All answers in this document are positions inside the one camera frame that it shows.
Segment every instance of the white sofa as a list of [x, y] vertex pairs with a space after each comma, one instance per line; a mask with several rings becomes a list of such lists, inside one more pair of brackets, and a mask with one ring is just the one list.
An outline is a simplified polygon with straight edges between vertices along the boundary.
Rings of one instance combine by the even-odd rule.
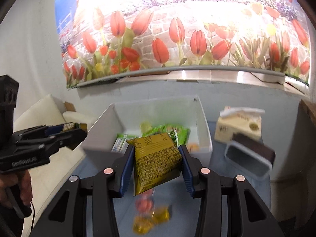
[[[66, 122], [86, 123], [90, 129], [95, 121], [96, 118], [77, 112], [66, 111], [61, 114], [52, 96], [47, 95], [14, 122], [13, 130], [19, 131], [38, 125], [58, 125]], [[49, 164], [29, 170], [32, 177], [35, 224], [51, 199], [84, 157], [80, 145], [74, 150], [63, 147], [50, 157]], [[30, 234], [32, 217], [33, 215], [24, 220], [23, 237], [28, 237]]]

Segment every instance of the yellow candy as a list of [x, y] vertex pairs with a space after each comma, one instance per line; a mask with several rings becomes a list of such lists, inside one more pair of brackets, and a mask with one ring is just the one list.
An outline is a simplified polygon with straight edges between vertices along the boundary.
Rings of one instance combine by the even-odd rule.
[[152, 220], [143, 216], [136, 216], [134, 219], [133, 231], [138, 234], [146, 234], [155, 224]]
[[156, 208], [151, 216], [155, 224], [167, 222], [170, 219], [170, 214], [167, 206]]

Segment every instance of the white container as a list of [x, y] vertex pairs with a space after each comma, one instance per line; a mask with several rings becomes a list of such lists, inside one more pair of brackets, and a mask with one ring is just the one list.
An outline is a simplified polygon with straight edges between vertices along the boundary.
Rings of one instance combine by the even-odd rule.
[[95, 122], [81, 144], [88, 158], [102, 170], [110, 166], [121, 153], [111, 149], [118, 133], [142, 136], [140, 124], [152, 126], [177, 124], [190, 128], [187, 143], [199, 144], [200, 150], [191, 152], [203, 166], [208, 167], [212, 154], [211, 135], [198, 96], [156, 98], [112, 103]]
[[261, 80], [262, 82], [267, 82], [267, 83], [279, 83], [279, 84], [284, 84], [285, 83], [285, 76], [274, 76], [274, 75], [267, 75], [263, 73], [254, 73], [252, 74]]
[[272, 170], [269, 160], [236, 141], [227, 144], [224, 156], [236, 168], [259, 181], [267, 178]]

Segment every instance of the red tulip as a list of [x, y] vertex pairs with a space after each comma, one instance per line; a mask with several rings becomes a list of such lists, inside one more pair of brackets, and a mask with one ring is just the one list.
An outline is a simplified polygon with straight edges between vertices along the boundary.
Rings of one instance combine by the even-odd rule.
[[122, 53], [129, 62], [137, 61], [139, 59], [139, 53], [133, 48], [123, 47]]
[[95, 50], [97, 50], [97, 43], [93, 39], [93, 37], [87, 32], [83, 32], [82, 35], [83, 44], [86, 47], [87, 51], [89, 53], [94, 53]]
[[179, 18], [171, 20], [169, 27], [169, 36], [175, 43], [182, 43], [185, 38], [184, 26]]
[[215, 30], [215, 33], [221, 38], [221, 39], [232, 39], [235, 35], [235, 32], [231, 29], [227, 29], [225, 26], [220, 26]]
[[76, 48], [73, 47], [71, 44], [68, 45], [68, 47], [67, 47], [67, 52], [68, 52], [69, 56], [70, 56], [72, 59], [78, 58], [78, 54], [77, 54]]
[[81, 80], [81, 79], [83, 78], [83, 75], [84, 75], [85, 70], [86, 70], [86, 69], [85, 69], [84, 66], [81, 66], [81, 67], [80, 67], [79, 74], [78, 74], [79, 80]]
[[309, 47], [308, 36], [306, 34], [306, 31], [302, 28], [298, 20], [292, 20], [292, 24], [295, 28], [295, 31], [298, 35], [298, 39], [300, 40], [301, 44], [303, 44], [305, 47]]
[[229, 52], [232, 45], [229, 45], [227, 40], [220, 41], [212, 49], [212, 55], [214, 60], [221, 60]]
[[70, 68], [68, 67], [67, 62], [64, 62], [64, 71], [70, 73]]
[[110, 26], [112, 30], [112, 34], [115, 37], [121, 37], [125, 32], [125, 20], [120, 11], [116, 11], [112, 13]]
[[99, 7], [96, 7], [93, 11], [92, 23], [96, 30], [101, 30], [105, 24], [104, 15]]
[[156, 61], [164, 64], [169, 60], [170, 55], [169, 55], [168, 48], [162, 40], [160, 40], [159, 38], [156, 38], [152, 42], [151, 47], [152, 47]]
[[122, 59], [119, 63], [120, 67], [122, 69], [126, 69], [128, 67], [128, 65], [130, 64], [130, 62], [126, 59]]
[[112, 65], [111, 66], [111, 72], [112, 74], [118, 74], [119, 73], [119, 66], [118, 65]]
[[290, 36], [287, 32], [283, 32], [282, 34], [282, 47], [285, 52], [290, 50]]
[[270, 60], [272, 62], [278, 62], [280, 60], [280, 51], [275, 42], [270, 45]]
[[266, 6], [266, 9], [267, 9], [267, 12], [268, 14], [274, 18], [274, 19], [277, 19], [279, 16], [280, 16], [280, 13], [278, 11], [276, 11], [275, 9], [272, 9], [271, 7], [269, 6]]
[[107, 45], [100, 46], [99, 50], [100, 50], [100, 54], [102, 56], [105, 56], [107, 54], [108, 46]]
[[72, 65], [72, 66], [71, 66], [71, 70], [72, 70], [72, 77], [73, 77], [74, 79], [76, 79], [77, 76], [78, 76], [78, 74], [77, 74], [77, 69], [76, 69], [75, 65]]
[[297, 49], [297, 47], [295, 47], [292, 50], [290, 62], [291, 62], [292, 67], [296, 68], [298, 66], [298, 49]]
[[142, 10], [134, 19], [131, 29], [136, 36], [143, 34], [149, 26], [154, 13], [150, 9]]
[[244, 54], [246, 55], [246, 57], [249, 59], [249, 60], [251, 60], [252, 58], [251, 58], [251, 54], [249, 53], [249, 52], [247, 52], [247, 50], [245, 49], [245, 47], [244, 47], [244, 41], [242, 41], [241, 39], [239, 40], [239, 43], [240, 43], [240, 46], [241, 46], [241, 49], [242, 49], [242, 51], [244, 52]]
[[194, 31], [190, 40], [191, 51], [194, 55], [200, 57], [206, 52], [206, 39], [202, 30]]
[[131, 64], [130, 64], [130, 71], [137, 71], [140, 69], [140, 64], [138, 61], [133, 61]]
[[110, 58], [111, 58], [112, 60], [114, 60], [115, 57], [116, 57], [116, 51], [114, 51], [114, 50], [109, 51], [109, 56], [110, 56]]
[[305, 75], [309, 71], [309, 61], [304, 61], [300, 65], [301, 74]]
[[204, 28], [207, 31], [214, 32], [215, 29], [218, 28], [218, 25], [215, 23], [204, 23]]

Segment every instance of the green snack package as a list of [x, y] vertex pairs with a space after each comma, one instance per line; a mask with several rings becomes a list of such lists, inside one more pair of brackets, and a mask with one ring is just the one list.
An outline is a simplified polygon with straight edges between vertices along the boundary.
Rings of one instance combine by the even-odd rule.
[[189, 128], [184, 128], [184, 127], [178, 126], [178, 125], [166, 124], [165, 131], [167, 133], [171, 133], [171, 131], [173, 129], [175, 129], [175, 131], [177, 133], [179, 145], [185, 144], [186, 138], [187, 138], [188, 133], [189, 133]]
[[116, 142], [112, 148], [114, 152], [125, 153], [128, 147], [128, 140], [138, 138], [136, 135], [131, 134], [117, 134]]
[[160, 125], [153, 127], [151, 130], [143, 134], [143, 137], [154, 135], [154, 134], [160, 134], [160, 133], [166, 133], [165, 131], [165, 125]]
[[172, 141], [174, 142], [174, 144], [178, 148], [179, 147], [179, 140], [178, 140], [177, 131], [175, 129], [173, 129], [170, 133], [168, 133], [168, 135], [171, 137]]

